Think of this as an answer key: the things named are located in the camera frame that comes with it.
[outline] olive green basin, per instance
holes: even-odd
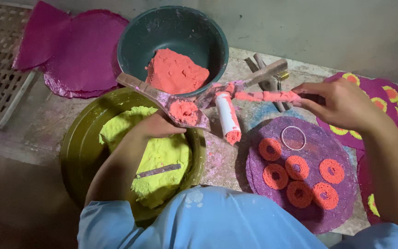
[[[69,128],[61,148],[61,172],[67,192],[81,209],[93,177],[109,156],[107,145],[99,143],[102,126],[114,116],[141,105],[158,108],[152,101],[128,88],[114,90],[90,103]],[[188,129],[185,136],[193,152],[193,163],[185,173],[179,192],[199,184],[206,158],[202,130]],[[149,209],[135,200],[136,197],[131,197],[128,201],[137,222],[156,217],[169,201]]]

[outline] orange dough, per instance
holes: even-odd
[[[279,175],[279,178],[274,179],[273,173],[277,173]],[[262,177],[265,184],[267,184],[268,187],[272,189],[280,190],[285,188],[285,186],[288,184],[287,172],[285,171],[284,167],[276,163],[272,163],[265,167],[263,169]]]
[[[202,87],[210,74],[206,68],[194,64],[185,55],[158,49],[146,67],[146,82],[171,94],[190,93]]]
[[[248,101],[285,101],[292,102],[298,99],[301,99],[297,93],[289,91],[289,92],[268,92],[264,91],[263,93],[245,93],[245,92],[237,92],[234,97],[236,99],[248,100]]]
[[[170,114],[181,123],[196,125],[198,107],[193,102],[176,100],[170,105]]]
[[[311,188],[306,183],[294,181],[288,184],[287,198],[294,207],[306,208],[311,204],[313,195]]]
[[[334,175],[330,174],[328,170],[329,168],[331,168],[331,171],[334,173]],[[342,166],[333,159],[323,160],[319,164],[319,171],[322,175],[322,178],[331,184],[339,184],[341,181],[343,181],[343,178],[345,178],[345,172]]]
[[[313,186],[314,202],[325,210],[331,210],[337,207],[339,195],[329,184],[318,183]]]
[[[299,165],[300,172],[297,172],[293,168],[294,164]],[[307,162],[300,156],[289,156],[285,161],[285,169],[292,179],[299,181],[307,178],[310,173],[310,168],[308,167]]]
[[[232,130],[227,132],[227,134],[225,134],[225,139],[231,145],[234,145],[236,142],[239,142],[241,137],[242,133],[239,130]]]
[[[269,152],[267,150],[268,147],[273,148],[274,152]],[[282,147],[277,140],[273,138],[264,138],[259,143],[259,153],[263,159],[267,161],[276,161],[282,154]]]

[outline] wooden handle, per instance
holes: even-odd
[[[147,84],[138,78],[131,76],[126,73],[121,73],[117,78],[116,82],[119,84],[125,86],[125,87],[130,87],[134,91],[142,93],[142,95],[146,96],[147,98],[151,99],[152,101],[155,101],[158,99],[158,96],[160,93],[163,93],[159,91],[158,89],[152,87],[150,84]]]

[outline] dark green bucket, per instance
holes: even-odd
[[[203,87],[190,97],[205,91],[220,79],[228,63],[228,43],[224,32],[206,14],[187,7],[164,6],[150,9],[125,28],[118,44],[118,61],[122,71],[141,81],[147,78],[145,67],[157,49],[169,48],[186,55],[210,76]]]

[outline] sleeve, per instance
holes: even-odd
[[[331,249],[393,249],[398,248],[398,225],[381,223],[372,225],[356,235],[343,240]]]
[[[80,216],[79,248],[129,248],[143,232],[128,201],[90,202]]]

